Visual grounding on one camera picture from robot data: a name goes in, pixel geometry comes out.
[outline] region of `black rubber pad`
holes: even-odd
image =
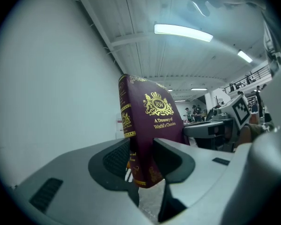
[[[220,164],[226,165],[226,166],[228,166],[229,163],[230,163],[230,161],[222,159],[222,158],[219,158],[219,157],[216,157],[215,159],[213,159],[213,161],[216,162],[216,163],[220,163]]]

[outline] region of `book cover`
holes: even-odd
[[[183,121],[170,92],[161,84],[124,74],[118,89],[124,137],[130,138],[133,180],[149,188],[163,179],[152,158],[153,139],[189,145],[183,136]]]

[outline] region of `vent slot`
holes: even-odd
[[[105,168],[123,180],[125,179],[127,162],[130,157],[129,146],[129,143],[125,143],[103,157]]]
[[[45,213],[62,183],[62,180],[56,178],[48,179],[29,202],[35,208]]]

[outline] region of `book spine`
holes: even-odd
[[[124,137],[130,138],[130,158],[129,166],[132,171],[133,180],[139,186],[146,188],[147,183],[141,171],[141,165],[137,156],[136,132],[133,125],[132,108],[129,100],[128,76],[123,75],[118,81],[118,92],[120,99],[120,108]]]

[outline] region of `railing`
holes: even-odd
[[[262,79],[263,77],[269,75],[270,69],[268,66],[265,66],[261,69],[259,69],[258,71],[256,71],[255,73],[251,73],[249,76],[246,76],[245,78],[235,82],[235,83],[231,83],[230,86],[226,87],[226,88],[221,88],[225,93],[230,93],[233,92],[235,90],[238,90],[240,88],[243,88],[251,83],[254,83],[260,79]]]

